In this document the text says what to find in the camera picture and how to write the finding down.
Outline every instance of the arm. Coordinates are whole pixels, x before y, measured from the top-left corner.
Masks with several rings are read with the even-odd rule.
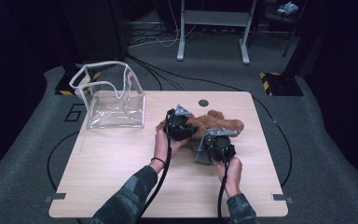
[[[221,162],[214,162],[217,175],[222,181],[225,173],[225,165]],[[227,205],[230,213],[229,223],[258,223],[256,213],[249,204],[245,195],[240,190],[242,163],[240,159],[234,157],[231,159],[228,172],[225,192],[228,196]]]
[[[172,158],[186,141],[171,141]],[[167,135],[162,130],[158,131],[156,133],[153,157],[165,162],[167,148]],[[157,184],[158,173],[163,168],[163,162],[152,160],[148,165],[132,175],[123,187],[94,214],[91,223],[134,223],[143,211],[147,196]]]

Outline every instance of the plush toy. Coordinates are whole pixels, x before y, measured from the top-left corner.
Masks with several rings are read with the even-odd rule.
[[[196,133],[193,133],[190,140],[201,139],[208,129],[229,129],[237,131],[237,134],[230,135],[229,137],[238,136],[245,127],[239,119],[225,119],[222,112],[210,110],[206,115],[195,117],[193,114],[187,116],[187,124],[191,123],[193,126],[199,127]],[[165,120],[163,120],[157,127],[156,131],[163,129]]]

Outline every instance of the clear plastic bag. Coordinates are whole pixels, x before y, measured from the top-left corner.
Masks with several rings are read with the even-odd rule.
[[[88,128],[144,127],[145,93],[126,63],[86,64],[69,85],[89,112]]]

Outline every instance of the dark green sleeve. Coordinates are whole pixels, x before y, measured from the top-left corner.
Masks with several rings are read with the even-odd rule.
[[[94,214],[91,223],[135,223],[157,181],[156,171],[146,165],[132,175],[123,187],[106,201]]]
[[[230,224],[258,223],[255,210],[249,204],[243,193],[236,194],[227,200]]]

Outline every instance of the table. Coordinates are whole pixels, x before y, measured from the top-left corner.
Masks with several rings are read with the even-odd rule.
[[[286,202],[274,201],[282,194],[266,138],[252,96],[243,91],[145,91],[145,127],[91,129],[83,123],[57,193],[52,217],[92,217],[124,182],[150,162],[156,126],[167,111],[182,105],[196,117],[214,109],[226,119],[240,119],[242,133],[231,138],[243,164],[241,190],[259,217],[283,217]],[[207,100],[202,107],[199,100]],[[172,159],[169,172],[157,197],[144,217],[217,217],[220,182],[211,165],[194,162],[191,145],[185,145]],[[222,214],[228,217],[224,194]]]
[[[246,48],[246,39],[252,24],[256,2],[257,0],[252,0],[252,5],[248,12],[224,12],[186,10],[185,0],[182,0],[180,42],[176,59],[182,61],[185,57],[185,24],[241,26],[245,27],[243,38],[240,39],[242,62],[246,65],[249,64],[250,59]]]

